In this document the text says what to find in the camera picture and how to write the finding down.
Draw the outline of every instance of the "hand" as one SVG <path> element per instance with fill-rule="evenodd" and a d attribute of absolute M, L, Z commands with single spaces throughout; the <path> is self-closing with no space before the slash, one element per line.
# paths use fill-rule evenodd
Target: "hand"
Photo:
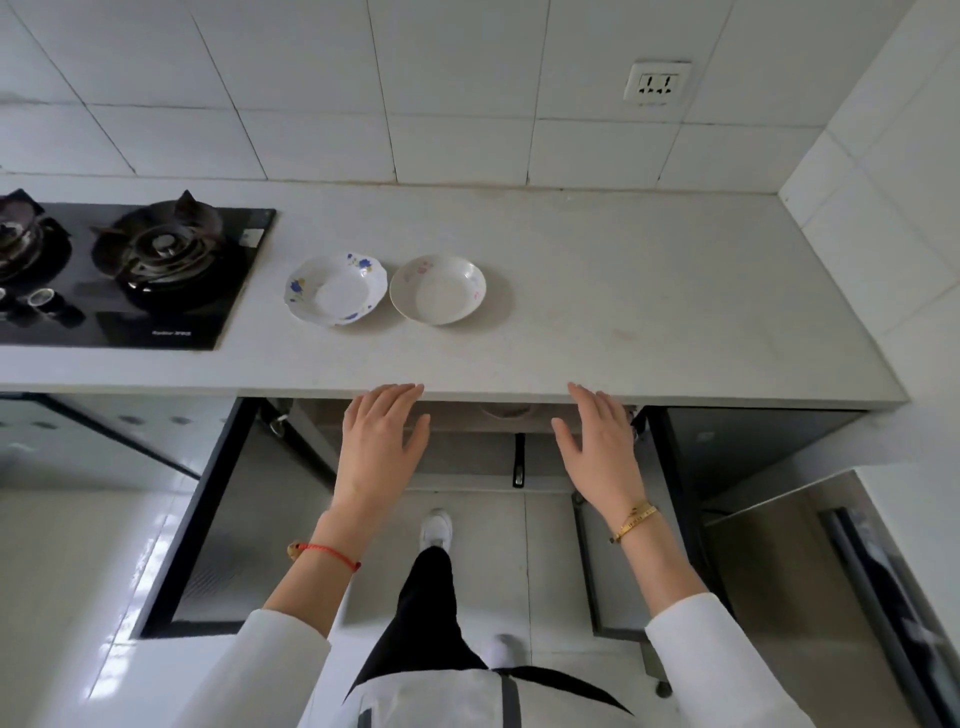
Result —
<path fill-rule="evenodd" d="M 350 403 L 333 500 L 318 532 L 326 521 L 329 535 L 336 521 L 356 544 L 352 550 L 362 551 L 390 515 L 430 439 L 430 416 L 422 415 L 403 445 L 403 426 L 422 393 L 422 384 L 384 384 Z"/>
<path fill-rule="evenodd" d="M 573 485 L 616 532 L 646 498 L 634 457 L 634 431 L 623 405 L 603 392 L 567 384 L 583 423 L 583 448 L 559 417 L 551 421 Z"/>

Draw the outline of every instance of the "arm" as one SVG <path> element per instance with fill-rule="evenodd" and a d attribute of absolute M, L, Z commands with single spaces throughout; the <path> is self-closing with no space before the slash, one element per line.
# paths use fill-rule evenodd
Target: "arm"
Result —
<path fill-rule="evenodd" d="M 560 419 L 552 423 L 557 444 L 574 486 L 616 533 L 645 500 L 634 433 L 626 411 L 609 395 L 575 384 L 569 391 L 583 423 L 583 445 L 577 447 Z M 691 725 L 812 727 L 707 591 L 661 514 L 634 527 L 620 545 L 653 616 L 647 636 Z"/>
<path fill-rule="evenodd" d="M 310 543 L 361 560 L 426 449 L 428 415 L 403 445 L 403 426 L 422 392 L 422 385 L 385 385 L 350 403 L 333 500 Z M 247 619 L 177 725 L 296 726 L 320 678 L 330 651 L 325 638 L 352 576 L 329 553 L 303 552 L 263 609 Z"/>

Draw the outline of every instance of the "woman's left hand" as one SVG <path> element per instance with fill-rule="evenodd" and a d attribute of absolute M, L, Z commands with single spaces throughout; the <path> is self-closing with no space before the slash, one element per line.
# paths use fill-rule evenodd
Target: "woman's left hand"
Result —
<path fill-rule="evenodd" d="M 335 516 L 363 546 L 390 515 L 430 439 L 430 416 L 422 415 L 403 444 L 421 394 L 422 384 L 384 384 L 355 398 L 344 414 L 337 483 L 324 518 Z"/>

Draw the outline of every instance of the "bracelet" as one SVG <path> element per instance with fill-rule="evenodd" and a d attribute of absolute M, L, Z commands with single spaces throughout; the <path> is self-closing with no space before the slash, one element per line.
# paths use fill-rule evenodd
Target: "bracelet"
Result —
<path fill-rule="evenodd" d="M 323 551 L 328 553 L 331 556 L 335 556 L 340 559 L 344 564 L 346 564 L 353 573 L 357 573 L 357 570 L 360 569 L 360 562 L 350 561 L 344 554 L 338 551 L 336 548 L 330 548 L 330 546 L 321 546 L 320 544 L 305 544 L 303 541 L 294 541 L 287 547 L 287 556 L 290 557 L 291 561 L 297 561 L 300 555 L 307 549 L 315 551 Z"/>
<path fill-rule="evenodd" d="M 657 506 L 651 503 L 649 500 L 644 500 L 642 503 L 640 503 L 640 505 L 635 506 L 634 510 L 630 512 L 627 520 L 622 526 L 620 526 L 620 530 L 616 532 L 615 536 L 611 537 L 610 543 L 619 544 L 620 539 L 622 539 L 648 518 L 653 516 L 655 513 L 657 513 Z"/>

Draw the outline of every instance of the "black glass cooktop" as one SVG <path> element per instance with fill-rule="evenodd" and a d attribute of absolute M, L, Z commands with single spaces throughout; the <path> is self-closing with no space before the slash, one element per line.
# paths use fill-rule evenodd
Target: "black glass cooktop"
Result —
<path fill-rule="evenodd" d="M 276 210 L 0 198 L 0 345 L 212 350 Z"/>

